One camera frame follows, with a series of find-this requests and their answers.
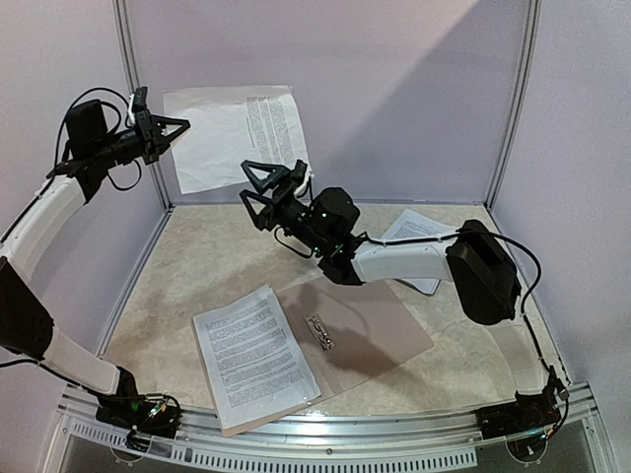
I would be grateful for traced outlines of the brown plastic folder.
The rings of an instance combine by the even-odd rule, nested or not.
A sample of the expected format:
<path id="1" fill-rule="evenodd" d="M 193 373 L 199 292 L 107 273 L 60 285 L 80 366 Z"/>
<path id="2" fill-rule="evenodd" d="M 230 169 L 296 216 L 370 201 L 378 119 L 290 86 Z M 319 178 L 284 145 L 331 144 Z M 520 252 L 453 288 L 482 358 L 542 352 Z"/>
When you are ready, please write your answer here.
<path id="1" fill-rule="evenodd" d="M 320 396 L 315 405 L 396 369 L 434 346 L 427 332 L 384 282 L 339 286 L 324 278 L 278 295 Z M 324 351 L 305 318 L 317 313 L 335 348 Z"/>

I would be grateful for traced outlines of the white text page sheet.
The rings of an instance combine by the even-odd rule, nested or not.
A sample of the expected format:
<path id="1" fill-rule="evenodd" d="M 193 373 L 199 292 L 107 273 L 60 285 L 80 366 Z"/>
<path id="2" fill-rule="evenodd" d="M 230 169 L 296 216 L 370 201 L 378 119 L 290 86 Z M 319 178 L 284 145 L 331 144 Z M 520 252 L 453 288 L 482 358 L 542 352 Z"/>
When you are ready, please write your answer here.
<path id="1" fill-rule="evenodd" d="M 321 391 L 274 293 L 262 286 L 192 318 L 224 436 L 297 412 Z"/>

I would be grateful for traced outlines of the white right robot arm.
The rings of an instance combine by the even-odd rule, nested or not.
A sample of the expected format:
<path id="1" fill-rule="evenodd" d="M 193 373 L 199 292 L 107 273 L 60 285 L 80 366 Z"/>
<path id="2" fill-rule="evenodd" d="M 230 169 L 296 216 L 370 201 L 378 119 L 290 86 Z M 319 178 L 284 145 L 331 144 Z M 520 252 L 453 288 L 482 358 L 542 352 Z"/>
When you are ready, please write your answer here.
<path id="1" fill-rule="evenodd" d="M 524 289 L 509 244 L 523 244 L 469 219 L 435 236 L 378 240 L 354 234 L 360 210 L 341 187 L 327 187 L 305 204 L 308 166 L 292 168 L 245 160 L 241 168 L 252 188 L 240 197 L 261 231 L 283 232 L 308 248 L 331 282 L 361 286 L 381 280 L 434 279 L 454 284 L 465 316 L 488 327 L 505 357 L 516 394 L 512 402 L 486 409 L 487 422 L 507 420 L 520 430 L 561 422 L 569 392 L 541 345 L 526 314 L 531 289 Z"/>

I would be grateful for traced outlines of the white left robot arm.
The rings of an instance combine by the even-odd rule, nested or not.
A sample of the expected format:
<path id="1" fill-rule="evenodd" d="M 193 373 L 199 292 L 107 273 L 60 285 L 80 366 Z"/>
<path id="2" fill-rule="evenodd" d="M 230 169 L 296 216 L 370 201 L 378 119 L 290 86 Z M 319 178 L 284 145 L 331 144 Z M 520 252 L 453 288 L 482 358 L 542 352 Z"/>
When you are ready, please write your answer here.
<path id="1" fill-rule="evenodd" d="M 114 125 L 107 103 L 81 97 L 71 103 L 58 135 L 52 169 L 34 199 L 1 237 L 1 346 L 53 375 L 95 395 L 103 410 L 126 428 L 166 410 L 172 398 L 141 394 L 134 375 L 107 362 L 66 335 L 38 297 L 51 275 L 50 250 L 67 224 L 111 178 L 113 169 L 155 164 L 190 124 L 150 111 L 147 90 L 124 100 Z"/>

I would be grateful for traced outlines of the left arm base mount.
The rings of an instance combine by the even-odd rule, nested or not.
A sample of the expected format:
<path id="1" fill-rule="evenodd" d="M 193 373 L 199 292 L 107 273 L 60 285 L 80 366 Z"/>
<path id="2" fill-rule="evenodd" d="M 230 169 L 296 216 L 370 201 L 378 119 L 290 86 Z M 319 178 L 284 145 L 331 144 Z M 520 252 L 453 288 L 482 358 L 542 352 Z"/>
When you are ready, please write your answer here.
<path id="1" fill-rule="evenodd" d="M 124 444 L 134 451 L 147 452 L 153 437 L 175 439 L 180 426 L 181 406 L 168 394 L 105 396 L 99 403 L 96 419 L 126 429 Z"/>

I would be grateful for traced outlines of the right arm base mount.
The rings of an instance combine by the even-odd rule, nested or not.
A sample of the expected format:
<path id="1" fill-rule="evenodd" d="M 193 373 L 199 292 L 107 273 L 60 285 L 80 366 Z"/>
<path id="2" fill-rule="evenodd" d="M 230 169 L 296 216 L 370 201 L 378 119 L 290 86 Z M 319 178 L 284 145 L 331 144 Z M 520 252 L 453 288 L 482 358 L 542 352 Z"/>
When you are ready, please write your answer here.
<path id="1" fill-rule="evenodd" d="M 520 395 L 512 402 L 491 405 L 475 411 L 476 425 L 484 439 L 539 433 L 544 428 L 559 427 L 565 413 L 553 394 Z"/>

